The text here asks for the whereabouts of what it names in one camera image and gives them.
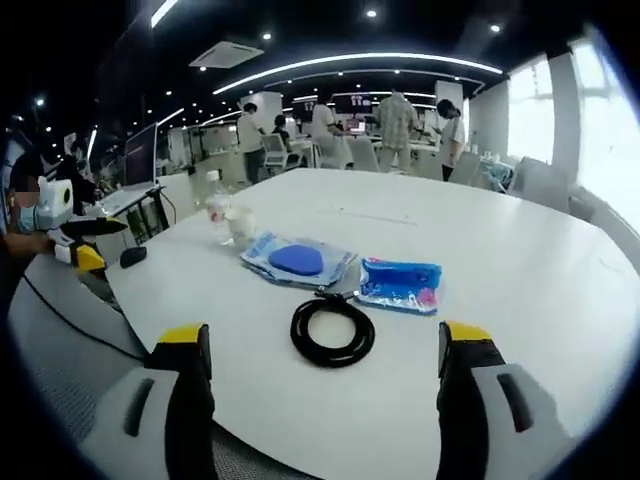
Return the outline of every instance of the computer mouse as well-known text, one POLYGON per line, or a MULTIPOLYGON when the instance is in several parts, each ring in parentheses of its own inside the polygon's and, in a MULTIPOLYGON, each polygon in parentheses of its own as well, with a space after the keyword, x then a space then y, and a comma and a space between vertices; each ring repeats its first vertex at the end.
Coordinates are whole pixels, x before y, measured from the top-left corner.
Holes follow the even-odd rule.
POLYGON ((128 248, 120 255, 120 266, 129 268, 147 258, 147 247, 128 248))

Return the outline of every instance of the round table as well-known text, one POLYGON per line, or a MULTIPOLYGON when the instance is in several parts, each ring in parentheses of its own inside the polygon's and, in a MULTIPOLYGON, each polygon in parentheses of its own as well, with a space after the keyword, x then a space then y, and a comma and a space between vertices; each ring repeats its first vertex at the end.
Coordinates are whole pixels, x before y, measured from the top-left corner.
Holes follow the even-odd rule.
MULTIPOLYGON (((254 209, 261 229, 443 268, 438 316, 361 307, 375 345, 338 370, 311 365, 291 344, 291 315, 311 293, 242 268, 235 252, 216 246, 204 213, 153 238, 145 262, 108 269, 148 349, 167 328, 210 325, 214 419, 295 469, 327 480, 436 477, 444 319, 489 331, 505 360, 553 397, 574 437, 607 412, 633 363, 638 276, 606 234, 581 220, 471 187, 315 169, 234 201, 254 209)), ((327 341, 344 340, 345 323, 326 320, 327 341)))

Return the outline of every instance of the ceiling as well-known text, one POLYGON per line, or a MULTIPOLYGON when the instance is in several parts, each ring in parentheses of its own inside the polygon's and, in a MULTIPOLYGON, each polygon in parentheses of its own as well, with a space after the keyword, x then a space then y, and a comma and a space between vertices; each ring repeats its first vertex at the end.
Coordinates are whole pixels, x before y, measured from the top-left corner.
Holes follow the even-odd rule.
POLYGON ((583 24, 575 11, 556 6, 549 15, 548 5, 525 0, 179 0, 151 30, 149 19, 163 0, 47 3, 40 15, 16 27, 37 30, 43 38, 25 62, 30 69, 28 95, 19 111, 30 115, 34 99, 45 99, 42 108, 35 109, 37 130, 45 142, 57 145, 53 154, 61 153, 64 135, 88 132, 93 125, 111 124, 116 118, 128 133, 185 107, 177 124, 184 123, 182 118, 187 124, 196 119, 202 123, 227 113, 249 90, 278 82, 284 83, 269 89, 284 94, 285 106, 318 87, 344 92, 356 90, 357 84, 365 91, 396 85, 400 90, 433 93, 439 77, 416 71, 459 76, 465 96, 470 96, 482 84, 491 86, 505 76, 435 61, 365 59, 308 66, 220 95, 212 92, 281 65, 360 52, 443 55, 508 72, 538 54, 557 50, 579 35, 583 24), (375 9, 375 18, 366 16, 369 9, 375 9), (501 32, 491 32, 492 24, 500 25, 501 32), (262 39, 265 32, 272 34, 271 40, 262 39), (189 67, 225 39, 265 53, 228 70, 202 72, 189 67), (336 73, 354 70, 343 76, 336 73), (297 79, 322 73, 327 75, 297 79))

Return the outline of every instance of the cable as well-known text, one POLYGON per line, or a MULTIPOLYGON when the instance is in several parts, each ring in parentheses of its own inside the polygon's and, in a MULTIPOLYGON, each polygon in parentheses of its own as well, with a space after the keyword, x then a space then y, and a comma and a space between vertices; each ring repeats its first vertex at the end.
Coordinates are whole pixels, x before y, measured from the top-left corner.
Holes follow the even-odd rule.
POLYGON ((112 348, 113 350, 126 355, 129 358, 132 358, 134 360, 138 360, 139 362, 144 362, 144 358, 142 357, 138 357, 137 355, 134 355, 132 353, 127 352, 126 350, 123 350, 120 347, 117 347, 116 345, 113 345, 112 343, 107 342, 106 340, 102 340, 101 338, 98 338, 96 336, 91 335, 90 333, 85 332, 84 330, 82 330, 80 327, 76 326, 75 324, 73 324, 71 321, 69 321, 64 315, 62 315, 58 310, 56 310, 56 308, 51 305, 43 296, 42 294, 38 291, 38 289, 33 285, 33 283, 31 283, 31 280, 29 280, 27 278, 27 276, 25 274, 22 275, 22 278, 24 278, 26 280, 26 282, 29 284, 29 286, 31 287, 31 289, 34 291, 34 293, 38 296, 38 298, 40 298, 40 300, 42 300, 42 302, 49 307, 49 309, 55 313, 64 323, 66 323, 67 325, 69 325, 73 330, 75 330, 76 332, 78 332, 80 335, 82 335, 83 337, 88 338, 89 340, 93 340, 94 342, 100 343, 102 345, 105 345, 109 348, 112 348))
POLYGON ((173 202, 171 200, 169 200, 169 197, 167 197, 162 190, 160 190, 160 195, 162 195, 164 197, 164 199, 169 202, 169 205, 171 205, 171 208, 173 208, 173 224, 175 225, 176 223, 178 223, 178 213, 176 212, 176 206, 173 204, 173 202))
POLYGON ((319 367, 340 368, 362 360, 373 347, 376 331, 367 315, 347 303, 348 295, 316 292, 317 300, 300 305, 291 322, 291 341, 300 354, 319 367), (328 348, 318 345, 309 335, 309 320, 314 313, 326 310, 350 318, 356 334, 349 345, 328 348))

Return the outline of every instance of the plastic bottle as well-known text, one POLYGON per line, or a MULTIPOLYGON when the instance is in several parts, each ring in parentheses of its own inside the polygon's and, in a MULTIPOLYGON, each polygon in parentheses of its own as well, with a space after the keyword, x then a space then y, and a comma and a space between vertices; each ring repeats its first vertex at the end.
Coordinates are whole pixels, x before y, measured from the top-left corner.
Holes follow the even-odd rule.
POLYGON ((224 214, 231 203, 231 195, 222 185, 218 170, 207 172, 207 182, 209 182, 209 196, 205 200, 205 204, 209 218, 214 223, 222 222, 224 214))

